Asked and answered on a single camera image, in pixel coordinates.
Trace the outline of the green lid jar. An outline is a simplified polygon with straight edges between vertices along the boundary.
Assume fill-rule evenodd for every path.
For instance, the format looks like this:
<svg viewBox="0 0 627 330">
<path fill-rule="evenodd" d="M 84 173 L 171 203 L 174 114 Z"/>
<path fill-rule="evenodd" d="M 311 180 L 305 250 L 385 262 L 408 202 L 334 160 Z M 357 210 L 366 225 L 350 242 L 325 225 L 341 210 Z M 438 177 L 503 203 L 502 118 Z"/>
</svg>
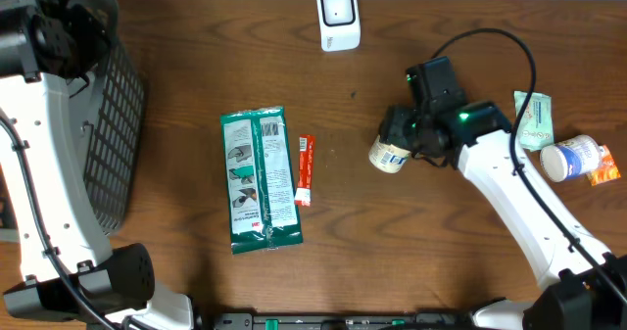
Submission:
<svg viewBox="0 0 627 330">
<path fill-rule="evenodd" d="M 399 172 L 409 157 L 410 151 L 385 144 L 380 135 L 376 137 L 368 152 L 369 161 L 386 173 Z"/>
</svg>

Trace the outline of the green white wipes pack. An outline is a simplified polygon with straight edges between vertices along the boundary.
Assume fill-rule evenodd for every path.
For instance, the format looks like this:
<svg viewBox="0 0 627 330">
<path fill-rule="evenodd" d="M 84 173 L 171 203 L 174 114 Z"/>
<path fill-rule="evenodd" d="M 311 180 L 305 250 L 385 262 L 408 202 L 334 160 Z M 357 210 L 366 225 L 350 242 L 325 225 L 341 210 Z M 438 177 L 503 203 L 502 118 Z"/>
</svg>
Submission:
<svg viewBox="0 0 627 330">
<path fill-rule="evenodd" d="M 520 145 L 530 152 L 552 145 L 554 128 L 552 118 L 552 98 L 534 92 L 524 110 L 517 133 Z"/>
</svg>

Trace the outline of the red snack package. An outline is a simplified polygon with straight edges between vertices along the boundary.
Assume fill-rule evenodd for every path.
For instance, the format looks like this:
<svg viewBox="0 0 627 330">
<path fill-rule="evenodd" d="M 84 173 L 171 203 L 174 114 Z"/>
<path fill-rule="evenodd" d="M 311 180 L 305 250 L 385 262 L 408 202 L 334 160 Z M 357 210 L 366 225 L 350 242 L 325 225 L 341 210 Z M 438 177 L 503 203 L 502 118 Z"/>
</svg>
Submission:
<svg viewBox="0 0 627 330">
<path fill-rule="evenodd" d="M 312 202 L 314 147 L 314 136 L 301 135 L 299 137 L 299 180 L 295 193 L 297 206 L 309 207 Z"/>
</svg>

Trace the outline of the white round tub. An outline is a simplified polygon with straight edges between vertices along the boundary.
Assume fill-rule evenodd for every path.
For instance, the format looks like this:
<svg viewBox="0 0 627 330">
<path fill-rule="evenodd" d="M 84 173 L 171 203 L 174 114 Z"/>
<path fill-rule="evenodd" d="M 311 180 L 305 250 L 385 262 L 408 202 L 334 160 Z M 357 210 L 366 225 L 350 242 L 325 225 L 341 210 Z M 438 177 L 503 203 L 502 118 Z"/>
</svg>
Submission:
<svg viewBox="0 0 627 330">
<path fill-rule="evenodd" d="M 541 166 L 553 182 L 561 182 L 590 173 L 602 164 L 603 151 L 588 135 L 578 135 L 543 148 Z"/>
</svg>

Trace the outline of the orange Kleenex tissue pack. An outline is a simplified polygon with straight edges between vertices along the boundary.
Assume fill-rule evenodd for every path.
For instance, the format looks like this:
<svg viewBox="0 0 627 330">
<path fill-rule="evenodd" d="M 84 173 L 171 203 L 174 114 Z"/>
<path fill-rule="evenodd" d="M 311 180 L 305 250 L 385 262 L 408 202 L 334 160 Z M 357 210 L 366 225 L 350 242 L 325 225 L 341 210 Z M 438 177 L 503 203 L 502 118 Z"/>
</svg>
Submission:
<svg viewBox="0 0 627 330">
<path fill-rule="evenodd" d="M 597 186 L 621 177 L 611 152 L 606 145 L 600 146 L 602 153 L 601 165 L 594 171 L 587 174 L 587 178 L 592 186 Z"/>
</svg>

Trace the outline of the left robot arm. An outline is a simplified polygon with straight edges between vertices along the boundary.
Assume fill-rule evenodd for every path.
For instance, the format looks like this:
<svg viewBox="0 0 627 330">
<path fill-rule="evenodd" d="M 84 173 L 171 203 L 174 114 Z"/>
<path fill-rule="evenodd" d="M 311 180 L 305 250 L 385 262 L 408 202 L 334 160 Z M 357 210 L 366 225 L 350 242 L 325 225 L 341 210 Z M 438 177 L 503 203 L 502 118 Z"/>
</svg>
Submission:
<svg viewBox="0 0 627 330">
<path fill-rule="evenodd" d="M 1 170 L 21 246 L 8 313 L 90 329 L 198 329 L 147 249 L 115 248 L 146 94 L 117 0 L 1 0 Z"/>
</svg>

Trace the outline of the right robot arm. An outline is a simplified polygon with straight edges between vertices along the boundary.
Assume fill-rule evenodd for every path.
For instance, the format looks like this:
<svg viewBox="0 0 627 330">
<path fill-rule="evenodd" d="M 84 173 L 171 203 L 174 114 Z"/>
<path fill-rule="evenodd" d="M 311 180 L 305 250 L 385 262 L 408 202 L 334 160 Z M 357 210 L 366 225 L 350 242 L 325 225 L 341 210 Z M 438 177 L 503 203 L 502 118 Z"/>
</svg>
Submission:
<svg viewBox="0 0 627 330">
<path fill-rule="evenodd" d="M 527 258 L 541 296 L 507 299 L 472 310 L 472 329 L 623 329 L 626 259 L 570 213 L 514 139 L 492 102 L 469 103 L 450 60 L 407 70 L 413 103 L 388 108 L 369 160 L 396 173 L 408 159 L 451 166 L 497 212 Z"/>
</svg>

